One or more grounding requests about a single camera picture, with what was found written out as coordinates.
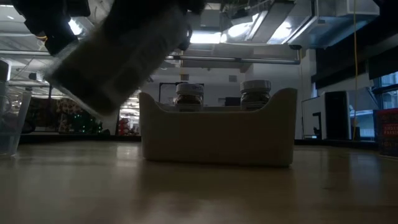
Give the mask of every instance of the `white wall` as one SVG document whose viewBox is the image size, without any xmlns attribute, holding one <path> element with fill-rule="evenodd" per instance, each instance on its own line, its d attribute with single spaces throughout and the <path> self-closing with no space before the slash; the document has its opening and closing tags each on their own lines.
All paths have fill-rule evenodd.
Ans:
<svg viewBox="0 0 398 224">
<path fill-rule="evenodd" d="M 244 73 L 237 68 L 168 68 L 167 70 L 158 70 L 152 79 L 154 83 L 146 83 L 141 91 L 148 93 L 156 101 L 159 99 L 159 83 L 180 82 L 180 74 L 189 74 L 190 83 L 205 84 L 205 94 L 203 96 L 206 106 L 223 106 L 219 103 L 219 98 L 240 97 L 239 84 L 244 81 Z M 236 75 L 237 82 L 230 83 L 229 76 Z M 172 98 L 176 97 L 175 85 L 162 85 L 161 103 L 172 103 Z"/>
<path fill-rule="evenodd" d="M 373 81 L 369 80 L 369 74 L 364 73 L 358 75 L 358 89 L 373 86 Z M 319 95 L 330 91 L 355 90 L 355 78 L 349 78 L 339 83 L 335 83 L 318 89 Z"/>
<path fill-rule="evenodd" d="M 316 73 L 316 70 L 315 51 L 308 50 L 301 65 L 254 64 L 253 72 L 249 70 L 246 74 L 246 80 L 265 79 L 271 81 L 271 95 L 283 88 L 298 90 L 295 139 L 302 139 L 301 102 L 311 98 L 311 76 Z"/>
</svg>

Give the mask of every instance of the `ceiling duct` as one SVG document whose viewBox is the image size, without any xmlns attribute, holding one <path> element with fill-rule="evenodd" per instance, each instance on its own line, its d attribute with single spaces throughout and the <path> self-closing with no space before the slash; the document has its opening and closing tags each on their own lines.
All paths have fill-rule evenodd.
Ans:
<svg viewBox="0 0 398 224">
<path fill-rule="evenodd" d="M 294 6 L 295 4 L 292 1 L 275 1 L 264 19 L 262 21 L 257 20 L 253 25 L 251 32 L 253 33 L 254 31 L 255 34 L 252 41 L 256 43 L 268 43 L 271 37 L 284 39 L 289 36 L 289 29 L 291 29 L 291 27 L 288 23 L 286 23 L 284 29 L 281 29 L 279 32 L 276 31 L 285 21 Z M 261 25 L 258 30 L 255 30 L 256 24 L 259 22 Z"/>
<path fill-rule="evenodd" d="M 249 15 L 253 22 L 230 27 L 227 44 L 289 44 L 305 48 L 332 46 L 354 31 L 354 0 L 270 0 Z M 357 29 L 373 21 L 380 10 L 373 0 L 357 0 Z"/>
<path fill-rule="evenodd" d="M 243 9 L 229 9 L 232 11 L 229 15 L 233 14 L 230 18 L 234 26 L 223 32 L 221 41 L 231 44 L 245 41 L 266 44 L 274 34 L 280 35 L 275 32 L 294 6 L 295 1 L 292 0 L 265 0 Z"/>
<path fill-rule="evenodd" d="M 312 4 L 312 16 L 300 25 L 300 29 L 286 43 L 308 48 L 326 48 L 337 44 L 354 32 L 354 0 L 316 0 Z M 373 0 L 357 0 L 357 30 L 380 15 Z"/>
</svg>

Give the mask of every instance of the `ceiling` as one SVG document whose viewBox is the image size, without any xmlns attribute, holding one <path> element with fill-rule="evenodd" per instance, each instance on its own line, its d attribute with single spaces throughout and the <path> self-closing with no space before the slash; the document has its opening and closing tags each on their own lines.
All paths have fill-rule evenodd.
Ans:
<svg viewBox="0 0 398 224">
<path fill-rule="evenodd" d="M 83 25 L 89 32 L 95 25 L 106 17 L 111 9 L 112 0 L 88 0 L 90 4 L 91 15 L 87 18 L 74 18 L 79 24 Z M 219 6 L 211 4 L 206 7 L 206 11 L 200 18 L 201 26 L 212 24 L 212 17 L 219 14 Z M 13 7 L 0 7 L 0 50 L 28 50 L 28 51 L 47 51 L 43 42 L 32 35 L 24 25 L 25 19 L 18 14 Z M 270 45 L 270 46 L 249 46 L 249 45 L 234 45 L 234 44 L 192 44 L 190 48 L 183 53 L 184 55 L 196 56 L 212 56 L 212 57 L 237 57 L 237 58 L 280 58 L 280 59 L 296 59 L 297 53 L 289 49 L 286 45 Z M 12 83 L 13 84 L 36 84 L 37 82 L 29 81 L 28 75 L 31 72 L 40 72 L 46 66 L 52 63 L 51 57 L 32 57 L 15 55 L 5 57 L 0 54 L 0 58 L 12 63 Z M 180 61 L 165 61 L 161 66 L 163 70 L 175 67 L 185 68 L 233 68 L 240 72 L 245 72 L 250 63 L 236 63 L 236 62 L 206 62 L 187 60 L 182 64 Z M 154 74 L 154 79 L 161 75 Z"/>
</svg>

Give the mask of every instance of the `jar lid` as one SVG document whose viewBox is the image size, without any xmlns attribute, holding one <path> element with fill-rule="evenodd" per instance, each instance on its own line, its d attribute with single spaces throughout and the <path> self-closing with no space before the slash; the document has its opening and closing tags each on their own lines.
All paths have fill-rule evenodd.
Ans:
<svg viewBox="0 0 398 224">
<path fill-rule="evenodd" d="M 251 80 L 241 83 L 241 93 L 247 91 L 271 91 L 271 82 L 268 80 Z"/>
<path fill-rule="evenodd" d="M 177 85 L 177 94 L 203 95 L 203 85 L 181 83 Z"/>
</svg>

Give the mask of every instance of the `table surface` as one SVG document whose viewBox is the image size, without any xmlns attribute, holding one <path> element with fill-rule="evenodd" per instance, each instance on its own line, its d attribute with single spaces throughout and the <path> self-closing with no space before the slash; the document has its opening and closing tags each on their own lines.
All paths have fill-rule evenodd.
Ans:
<svg viewBox="0 0 398 224">
<path fill-rule="evenodd" d="M 23 145 L 0 223 L 398 223 L 398 161 L 296 147 L 289 168 L 147 162 L 140 144 Z"/>
</svg>

